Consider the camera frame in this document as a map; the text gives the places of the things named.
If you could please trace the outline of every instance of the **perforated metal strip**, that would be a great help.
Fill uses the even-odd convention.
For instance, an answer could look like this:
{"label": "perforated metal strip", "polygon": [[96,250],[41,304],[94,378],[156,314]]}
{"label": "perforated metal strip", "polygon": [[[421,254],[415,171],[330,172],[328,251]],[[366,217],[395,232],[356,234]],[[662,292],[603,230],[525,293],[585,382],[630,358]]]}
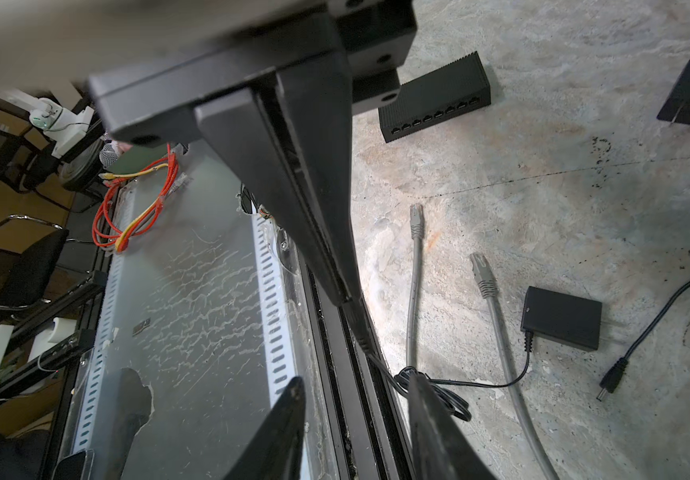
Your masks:
{"label": "perforated metal strip", "polygon": [[[257,283],[260,288],[260,312],[262,335],[265,340],[267,388],[271,407],[297,371],[292,352],[291,325],[284,300],[282,266],[274,249],[276,231],[274,225],[259,215],[252,218],[254,230],[254,257],[257,262]],[[303,446],[300,478],[311,477],[307,444]]]}
{"label": "perforated metal strip", "polygon": [[[115,223],[126,225],[132,220],[131,201],[121,202],[118,206],[120,211],[116,211]],[[78,428],[76,429],[75,440],[73,441],[73,453],[88,448],[91,445],[91,434],[94,431],[94,418],[97,413],[97,402],[100,397],[102,387],[102,377],[104,376],[104,345],[113,340],[113,319],[115,318],[115,301],[118,297],[120,286],[120,272],[123,270],[123,255],[116,255],[110,263],[110,273],[108,274],[108,285],[105,287],[104,299],[102,300],[102,312],[100,313],[97,325],[97,336],[94,338],[94,349],[91,352],[89,370],[86,373],[86,389],[81,412],[78,416]]]}

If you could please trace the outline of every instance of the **black metal frame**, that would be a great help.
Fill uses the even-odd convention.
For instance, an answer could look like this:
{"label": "black metal frame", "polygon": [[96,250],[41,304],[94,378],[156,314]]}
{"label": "black metal frame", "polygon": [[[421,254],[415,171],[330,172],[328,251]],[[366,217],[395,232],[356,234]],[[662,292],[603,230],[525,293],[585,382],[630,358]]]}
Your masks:
{"label": "black metal frame", "polygon": [[417,478],[495,480],[454,424],[425,376],[411,377],[408,400]]}
{"label": "black metal frame", "polygon": [[[114,213],[115,202],[110,207],[110,215]],[[110,227],[105,225],[103,231],[107,232]],[[108,272],[110,271],[110,262],[112,261],[112,256],[105,255],[104,250],[97,249],[94,254],[94,272],[102,273],[104,281],[102,282],[102,287],[100,291],[95,292],[94,295],[87,293],[88,299],[83,304],[81,311],[80,320],[77,329],[88,329],[97,330],[97,325],[100,318],[100,312],[102,309],[102,300],[104,299],[104,285],[107,283]],[[52,480],[52,475],[54,469],[60,461],[60,455],[62,454],[62,446],[65,443],[65,432],[68,431],[71,426],[68,424],[68,418],[70,415],[70,408],[72,404],[72,399],[74,395],[81,395],[80,391],[76,391],[76,382],[78,380],[78,374],[81,370],[81,362],[86,360],[74,359],[67,366],[62,369],[64,375],[64,381],[62,382],[62,391],[60,392],[59,404],[57,405],[57,411],[54,413],[52,418],[52,427],[49,429],[49,438],[46,445],[46,452],[41,461],[41,468],[38,470],[38,480]]]}
{"label": "black metal frame", "polygon": [[305,387],[292,378],[224,480],[300,477],[305,436]]}
{"label": "black metal frame", "polygon": [[94,346],[93,330],[76,330],[51,349],[0,379],[0,405],[45,379]]}
{"label": "black metal frame", "polygon": [[67,293],[58,299],[46,303],[40,309],[24,318],[16,325],[12,332],[12,338],[6,347],[6,353],[22,346],[26,341],[36,336],[41,330],[46,328],[50,322],[68,308],[83,305],[98,294],[104,292],[105,285],[108,283],[108,274],[100,270],[95,270],[87,276],[81,283],[73,286]]}
{"label": "black metal frame", "polygon": [[340,478],[413,478],[396,396],[357,348],[342,310],[301,264]]}
{"label": "black metal frame", "polygon": [[350,225],[350,136],[354,112],[395,99],[417,25],[408,0],[353,11],[314,8],[89,84],[114,138],[205,139],[288,231],[306,262],[341,477],[412,478],[397,399],[365,355],[379,349]]}
{"label": "black metal frame", "polygon": [[18,191],[19,189],[19,184],[22,182],[22,178],[24,177],[25,172],[28,170],[30,167],[30,164],[32,163],[33,159],[41,152],[41,150],[37,149],[33,144],[31,144],[29,141],[27,141],[23,136],[17,136],[14,134],[10,134],[7,131],[0,130],[0,136],[4,137],[6,140],[15,140],[18,143],[18,148],[19,147],[26,147],[27,149],[30,150],[30,155],[26,159],[24,165],[19,171],[19,174],[14,181],[10,181],[9,178],[5,176],[5,167],[6,165],[1,165],[0,164],[0,181],[8,185],[9,187],[13,188],[14,191],[17,191],[18,193],[21,193]]}

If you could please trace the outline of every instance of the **black office chair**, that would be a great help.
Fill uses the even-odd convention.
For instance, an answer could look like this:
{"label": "black office chair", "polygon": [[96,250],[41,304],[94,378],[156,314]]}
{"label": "black office chair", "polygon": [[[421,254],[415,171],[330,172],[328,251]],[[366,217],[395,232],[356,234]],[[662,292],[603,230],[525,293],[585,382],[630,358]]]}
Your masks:
{"label": "black office chair", "polygon": [[29,220],[51,226],[54,231],[21,254],[0,249],[0,321],[48,302],[43,295],[62,247],[68,242],[91,243],[68,238],[67,229],[27,215],[9,215],[0,221],[0,226],[11,220]]}

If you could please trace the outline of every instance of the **floor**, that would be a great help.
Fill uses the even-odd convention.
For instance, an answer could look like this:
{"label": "floor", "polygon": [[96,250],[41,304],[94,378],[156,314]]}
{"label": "floor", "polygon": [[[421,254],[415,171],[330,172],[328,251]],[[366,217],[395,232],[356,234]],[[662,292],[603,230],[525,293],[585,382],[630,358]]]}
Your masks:
{"label": "floor", "polygon": [[[690,127],[656,120],[690,58],[690,2],[417,0],[408,82],[478,51],[493,104],[385,144],[354,119],[352,216],[369,308],[404,363],[412,246],[425,208],[419,368],[502,379],[467,256],[494,268],[516,364],[530,285],[603,302],[601,343],[536,340],[522,388],[561,478],[690,478],[690,290],[632,357],[603,373],[690,279]],[[457,389],[458,422],[498,478],[542,478],[504,392]]]}

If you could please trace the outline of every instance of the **power adapter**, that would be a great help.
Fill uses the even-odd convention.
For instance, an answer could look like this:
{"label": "power adapter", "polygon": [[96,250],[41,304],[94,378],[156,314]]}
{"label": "power adapter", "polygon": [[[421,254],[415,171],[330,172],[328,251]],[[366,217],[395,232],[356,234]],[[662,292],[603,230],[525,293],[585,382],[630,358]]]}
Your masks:
{"label": "power adapter", "polygon": [[591,352],[599,349],[601,302],[531,286],[521,330]]}

